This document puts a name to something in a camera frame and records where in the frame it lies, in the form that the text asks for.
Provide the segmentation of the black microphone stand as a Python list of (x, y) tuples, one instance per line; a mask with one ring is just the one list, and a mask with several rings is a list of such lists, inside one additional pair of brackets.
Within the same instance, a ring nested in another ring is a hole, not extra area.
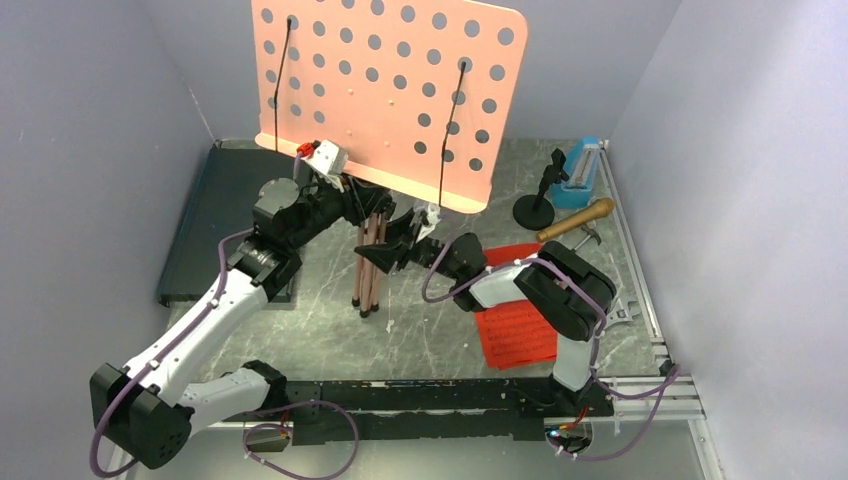
[(555, 148), (551, 153), (551, 163), (543, 170), (537, 192), (524, 195), (515, 201), (512, 215), (520, 227), (539, 231), (553, 223), (554, 206), (546, 199), (546, 194), (552, 185), (570, 179), (570, 175), (564, 170), (566, 160), (566, 154), (560, 148)]

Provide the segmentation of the pink music stand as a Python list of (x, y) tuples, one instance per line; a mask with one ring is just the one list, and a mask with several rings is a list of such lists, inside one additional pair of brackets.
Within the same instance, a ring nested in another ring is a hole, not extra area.
[(474, 214), (491, 182), (525, 53), (514, 9), (477, 1), (255, 1), (258, 146), (296, 158), (304, 143), (345, 148), (343, 175), (387, 188), (389, 213)]

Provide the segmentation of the red sheet music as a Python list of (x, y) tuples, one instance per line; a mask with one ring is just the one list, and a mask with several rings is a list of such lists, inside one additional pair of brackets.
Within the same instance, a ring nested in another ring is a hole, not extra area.
[(506, 370), (555, 360), (557, 334), (529, 301), (497, 305), (476, 313), (475, 320), (488, 367)]

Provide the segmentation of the blue metronome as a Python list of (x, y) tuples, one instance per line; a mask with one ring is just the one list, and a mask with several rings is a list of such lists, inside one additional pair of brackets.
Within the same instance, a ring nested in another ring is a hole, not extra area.
[(596, 137), (583, 137), (566, 154), (563, 172), (567, 179), (549, 189), (551, 202), (557, 209), (582, 209), (590, 203), (601, 142)]

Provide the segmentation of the gold microphone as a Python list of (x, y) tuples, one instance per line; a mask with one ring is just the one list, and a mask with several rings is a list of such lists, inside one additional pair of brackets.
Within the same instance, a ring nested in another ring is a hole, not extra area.
[(540, 230), (536, 233), (535, 239), (537, 242), (552, 240), (591, 221), (608, 216), (614, 211), (615, 207), (616, 203), (611, 198), (598, 199), (576, 213)]

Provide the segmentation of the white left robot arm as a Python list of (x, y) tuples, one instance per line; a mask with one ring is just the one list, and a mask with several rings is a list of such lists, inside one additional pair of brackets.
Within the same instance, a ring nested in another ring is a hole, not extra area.
[(246, 412), (272, 420), (291, 408), (286, 377), (262, 361), (206, 383), (193, 382), (194, 372), (291, 283), (302, 265), (301, 247), (340, 219), (359, 225), (392, 209), (387, 188), (348, 175), (338, 184), (317, 180), (306, 187), (286, 178), (267, 182), (253, 206), (252, 227), (234, 236), (240, 243), (233, 254), (219, 242), (219, 274), (201, 299), (124, 366), (105, 363), (92, 375), (92, 472), (106, 479), (127, 470), (100, 466), (103, 438), (134, 463), (156, 469), (213, 423)]

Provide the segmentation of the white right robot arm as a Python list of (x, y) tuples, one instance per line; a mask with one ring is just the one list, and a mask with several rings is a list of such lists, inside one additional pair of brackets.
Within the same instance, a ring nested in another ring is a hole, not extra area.
[(597, 368), (596, 338), (616, 297), (614, 283), (571, 249), (549, 241), (535, 253), (493, 265), (477, 235), (454, 233), (445, 240), (421, 237), (411, 213), (389, 223), (380, 243), (358, 245), (355, 252), (385, 274), (413, 263), (427, 280), (441, 275), (452, 289), (425, 302), (452, 300), (461, 310), (481, 313), (526, 301), (556, 332), (555, 383), (551, 401), (557, 411), (574, 415), (590, 399)]

